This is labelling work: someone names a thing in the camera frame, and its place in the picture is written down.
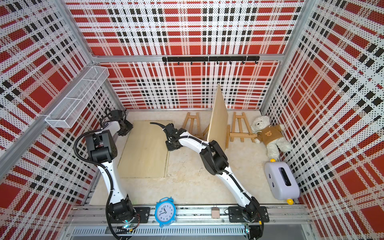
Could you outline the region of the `plywood board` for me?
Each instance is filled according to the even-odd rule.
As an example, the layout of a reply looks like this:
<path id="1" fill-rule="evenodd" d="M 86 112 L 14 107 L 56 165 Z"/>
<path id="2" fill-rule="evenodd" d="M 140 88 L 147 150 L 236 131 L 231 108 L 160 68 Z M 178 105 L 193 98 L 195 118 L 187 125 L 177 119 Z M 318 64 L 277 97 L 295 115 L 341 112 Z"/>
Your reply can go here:
<path id="1" fill-rule="evenodd" d="M 163 127 L 150 121 L 134 121 L 118 171 L 121 178 L 164 178 L 168 149 Z"/>
<path id="2" fill-rule="evenodd" d="M 210 120 L 207 141 L 216 141 L 222 150 L 226 149 L 228 127 L 228 111 L 222 94 L 221 86 L 217 86 L 213 111 Z"/>

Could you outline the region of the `wooden easel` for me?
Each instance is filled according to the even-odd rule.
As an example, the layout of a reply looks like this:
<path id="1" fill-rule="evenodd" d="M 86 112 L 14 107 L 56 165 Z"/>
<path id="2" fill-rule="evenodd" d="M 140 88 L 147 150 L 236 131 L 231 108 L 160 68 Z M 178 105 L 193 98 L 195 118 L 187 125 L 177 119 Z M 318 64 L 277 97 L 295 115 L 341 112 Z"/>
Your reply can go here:
<path id="1" fill-rule="evenodd" d="M 256 142 L 256 135 L 251 130 L 251 125 L 248 121 L 245 112 L 238 114 L 237 112 L 233 113 L 232 124 L 230 125 L 230 142 L 234 142 L 238 139 L 241 143 L 244 143 L 246 140 L 251 141 L 252 143 Z"/>
<path id="2" fill-rule="evenodd" d="M 195 115 L 192 115 L 190 112 L 187 112 L 185 120 L 183 122 L 182 128 L 188 130 L 188 132 L 200 139 L 204 138 L 203 132 L 201 131 L 201 123 L 200 123 L 200 113 L 197 112 Z"/>
<path id="3" fill-rule="evenodd" d="M 208 125 L 203 131 L 202 136 L 208 142 L 216 141 L 220 147 L 225 150 L 229 147 L 230 125 L 227 125 L 225 128 L 219 128 L 218 130 L 213 128 L 213 131 L 211 131 L 211 127 Z"/>

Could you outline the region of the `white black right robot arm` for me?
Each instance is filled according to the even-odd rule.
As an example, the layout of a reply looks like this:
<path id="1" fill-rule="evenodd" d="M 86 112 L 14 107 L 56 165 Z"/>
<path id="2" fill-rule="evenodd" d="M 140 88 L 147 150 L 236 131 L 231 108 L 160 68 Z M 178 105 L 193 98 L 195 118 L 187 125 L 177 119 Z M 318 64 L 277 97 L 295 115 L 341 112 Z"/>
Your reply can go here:
<path id="1" fill-rule="evenodd" d="M 253 197 L 238 181 L 234 175 L 228 158 L 216 141 L 207 142 L 201 140 L 185 129 L 176 129 L 173 124 L 162 125 L 157 123 L 166 135 L 166 146 L 168 151 L 187 147 L 198 153 L 204 167 L 213 176 L 220 178 L 232 195 L 242 211 L 242 216 L 247 223 L 264 225 L 260 203 Z"/>

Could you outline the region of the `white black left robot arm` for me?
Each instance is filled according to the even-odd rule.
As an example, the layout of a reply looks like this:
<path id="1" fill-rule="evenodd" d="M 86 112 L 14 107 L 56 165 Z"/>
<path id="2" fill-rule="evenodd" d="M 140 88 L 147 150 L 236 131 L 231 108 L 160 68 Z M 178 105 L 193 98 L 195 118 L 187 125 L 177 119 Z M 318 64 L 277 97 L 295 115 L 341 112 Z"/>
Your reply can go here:
<path id="1" fill-rule="evenodd" d="M 109 192 L 106 203 L 107 220 L 130 222 L 136 216 L 136 211 L 123 189 L 117 170 L 118 155 L 116 141 L 119 136 L 126 136 L 133 125 L 127 121 L 127 115 L 122 110 L 105 109 L 105 116 L 100 119 L 101 127 L 80 135 L 74 143 L 76 157 L 86 163 L 94 164 L 101 171 Z"/>

